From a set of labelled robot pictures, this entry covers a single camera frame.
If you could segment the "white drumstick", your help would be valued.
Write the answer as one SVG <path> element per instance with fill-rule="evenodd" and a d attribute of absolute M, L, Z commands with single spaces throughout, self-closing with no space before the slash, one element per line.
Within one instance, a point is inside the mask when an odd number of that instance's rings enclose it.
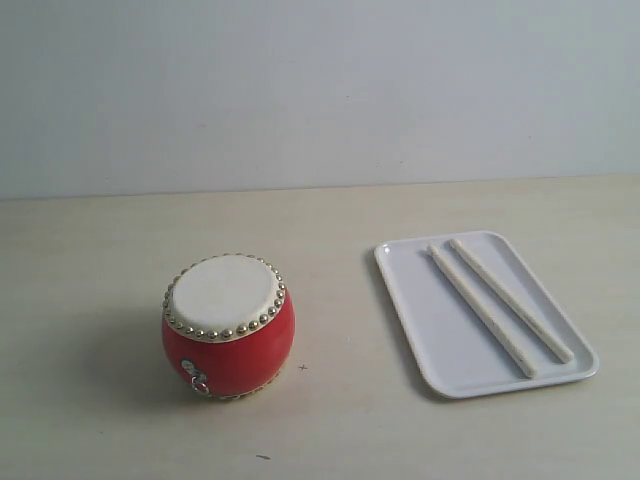
<path fill-rule="evenodd" d="M 573 351 L 560 337 L 537 319 L 532 311 L 461 240 L 452 238 L 448 243 L 562 363 L 567 364 L 574 359 Z"/>
<path fill-rule="evenodd" d="M 503 325 L 489 311 L 487 306 L 477 297 L 471 286 L 460 276 L 454 267 L 442 256 L 439 249 L 432 244 L 426 247 L 428 256 L 435 263 L 437 268 L 445 276 L 448 282 L 458 292 L 467 303 L 475 315 L 480 319 L 485 328 L 498 341 L 502 348 L 508 353 L 521 372 L 529 379 L 538 375 L 538 370 L 532 361 L 527 357 L 519 343 L 515 341 L 505 330 Z"/>

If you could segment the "white plastic tray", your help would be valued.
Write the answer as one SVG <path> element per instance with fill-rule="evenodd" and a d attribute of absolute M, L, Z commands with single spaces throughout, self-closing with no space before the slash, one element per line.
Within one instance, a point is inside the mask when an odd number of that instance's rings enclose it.
<path fill-rule="evenodd" d="M 376 263 L 425 382 L 465 399 L 585 380 L 599 358 L 502 236 L 384 242 Z"/>

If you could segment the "small red drum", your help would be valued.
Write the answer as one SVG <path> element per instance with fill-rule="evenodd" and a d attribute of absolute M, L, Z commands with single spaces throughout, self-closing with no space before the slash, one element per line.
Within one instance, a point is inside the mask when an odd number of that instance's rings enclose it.
<path fill-rule="evenodd" d="M 214 255 L 183 269 L 168 285 L 161 333 L 169 363 L 195 393 L 242 398 L 271 383 L 290 354 L 292 296 L 267 260 Z"/>

